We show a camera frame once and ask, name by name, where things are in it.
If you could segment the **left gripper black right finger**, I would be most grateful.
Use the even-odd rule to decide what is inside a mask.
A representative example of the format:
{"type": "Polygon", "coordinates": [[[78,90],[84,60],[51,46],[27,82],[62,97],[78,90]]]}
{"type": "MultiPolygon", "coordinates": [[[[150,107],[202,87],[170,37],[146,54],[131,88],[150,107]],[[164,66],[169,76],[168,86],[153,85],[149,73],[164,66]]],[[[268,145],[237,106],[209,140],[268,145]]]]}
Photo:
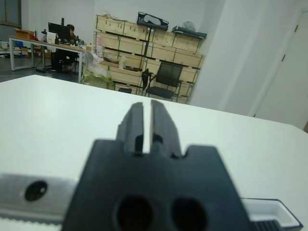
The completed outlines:
{"type": "Polygon", "coordinates": [[[164,104],[151,100],[151,146],[155,143],[161,146],[162,152],[170,157],[181,158],[181,147],[178,130],[164,104]]]}

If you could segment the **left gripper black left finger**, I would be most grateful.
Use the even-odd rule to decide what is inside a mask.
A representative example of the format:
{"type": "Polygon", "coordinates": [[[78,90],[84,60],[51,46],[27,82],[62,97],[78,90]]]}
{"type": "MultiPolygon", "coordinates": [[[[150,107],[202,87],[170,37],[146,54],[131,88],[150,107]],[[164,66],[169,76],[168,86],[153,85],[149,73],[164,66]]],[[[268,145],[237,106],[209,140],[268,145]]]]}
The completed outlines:
{"type": "Polygon", "coordinates": [[[144,139],[143,104],[134,103],[118,125],[116,140],[124,144],[126,153],[142,154],[144,139]]]}

